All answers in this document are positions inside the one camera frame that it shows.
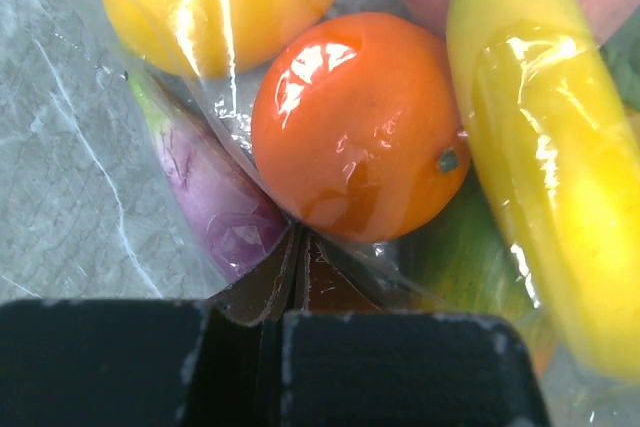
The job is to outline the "purple fake eggplant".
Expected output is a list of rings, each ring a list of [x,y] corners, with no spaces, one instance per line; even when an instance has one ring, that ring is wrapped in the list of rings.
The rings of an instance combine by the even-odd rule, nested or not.
[[[153,79],[131,72],[160,166],[187,224],[218,271],[234,282],[266,259],[288,222],[235,162],[209,124]]]

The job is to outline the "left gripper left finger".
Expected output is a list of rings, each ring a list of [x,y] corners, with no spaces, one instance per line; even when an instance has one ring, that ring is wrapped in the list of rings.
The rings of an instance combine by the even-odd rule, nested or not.
[[[300,231],[207,300],[1,307],[5,426],[266,426]]]

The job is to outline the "red green fake mango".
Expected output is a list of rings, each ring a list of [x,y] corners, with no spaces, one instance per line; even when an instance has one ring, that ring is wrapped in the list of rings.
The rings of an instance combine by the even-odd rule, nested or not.
[[[505,245],[480,183],[471,170],[445,209],[401,237],[398,266],[450,310],[491,314],[511,322],[542,376],[558,341],[527,290],[515,255]]]

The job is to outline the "fake orange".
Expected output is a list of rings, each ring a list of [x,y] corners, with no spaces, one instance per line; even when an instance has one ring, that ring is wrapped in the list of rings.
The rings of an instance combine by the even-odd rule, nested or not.
[[[267,71],[252,150],[276,203],[337,237],[392,240],[438,215],[470,154],[444,42],[397,16],[323,22]]]

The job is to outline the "clear zip top bag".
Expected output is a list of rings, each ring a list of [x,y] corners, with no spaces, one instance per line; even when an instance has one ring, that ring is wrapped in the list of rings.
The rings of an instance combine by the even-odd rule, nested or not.
[[[639,147],[637,56],[632,49],[603,48],[577,2]],[[224,77],[174,75],[136,56],[119,40],[102,0],[1,3],[1,280],[21,288],[22,299],[207,300],[262,262],[228,282],[195,239],[125,79],[131,72],[153,78],[186,110],[207,122],[223,148],[280,209],[288,222],[285,232],[291,227],[300,231],[290,298],[278,320],[279,371],[271,386],[273,417],[266,426],[286,426],[282,422],[282,324],[294,307],[296,276],[308,235],[317,237],[327,260],[375,311],[490,315],[505,320],[522,338],[502,316],[446,308],[440,298],[401,272],[399,239],[437,215],[395,239],[356,242],[292,216],[261,180],[252,150],[251,121],[256,96],[273,62],[323,22],[364,12],[387,13],[445,44],[459,137],[470,154],[466,177],[475,172],[496,227],[526,278],[529,295],[557,337],[544,374],[537,376],[533,366],[550,417],[546,426],[638,424],[639,376],[634,380],[608,376],[573,355],[539,299],[525,262],[499,228],[474,166],[455,94],[446,44],[450,0],[442,37],[418,24],[404,0],[335,0],[319,21],[277,55]]]

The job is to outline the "yellow fake banana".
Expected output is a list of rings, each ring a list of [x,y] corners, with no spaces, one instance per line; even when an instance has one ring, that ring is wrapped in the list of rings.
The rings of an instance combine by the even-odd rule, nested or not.
[[[639,147],[577,0],[450,0],[474,166],[573,355],[639,376]]]

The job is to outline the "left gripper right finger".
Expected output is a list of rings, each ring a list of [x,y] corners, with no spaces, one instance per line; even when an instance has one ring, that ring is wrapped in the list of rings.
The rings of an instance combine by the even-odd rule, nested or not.
[[[382,313],[308,235],[282,324],[286,426],[546,426],[529,352],[505,320]]]

